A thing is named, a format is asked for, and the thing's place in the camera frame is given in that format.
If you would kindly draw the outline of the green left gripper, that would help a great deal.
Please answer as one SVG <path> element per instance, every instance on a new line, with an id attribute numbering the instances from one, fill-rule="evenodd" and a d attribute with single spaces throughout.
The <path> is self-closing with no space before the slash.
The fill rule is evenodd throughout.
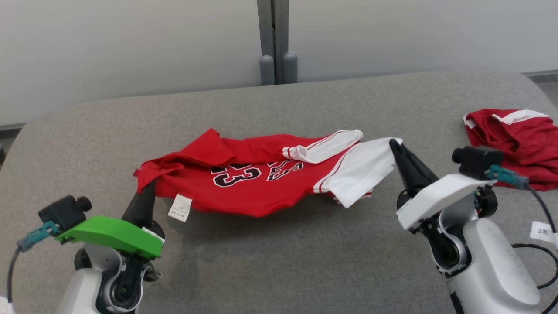
<path id="1" fill-rule="evenodd" d="M 59 215 L 58 242 L 83 244 L 75 254 L 75 270 L 117 272 L 128 259 L 142 268 L 159 258 L 165 234 L 152 221 L 155 198 L 156 182 L 151 181 L 134 195 L 122 219 Z"/>

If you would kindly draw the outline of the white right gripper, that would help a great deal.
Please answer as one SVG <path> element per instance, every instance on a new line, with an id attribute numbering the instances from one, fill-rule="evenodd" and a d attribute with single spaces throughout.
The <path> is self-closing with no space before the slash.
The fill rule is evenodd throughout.
<path id="1" fill-rule="evenodd" d="M 448 174 L 439 179 L 402 143 L 390 140 L 389 147 L 407 195 L 413 197 L 396 212 L 399 223 L 407 231 L 417 228 L 422 219 L 430 218 L 467 195 L 472 195 L 477 187 L 492 186 L 497 181 L 477 180 L 463 174 Z"/>

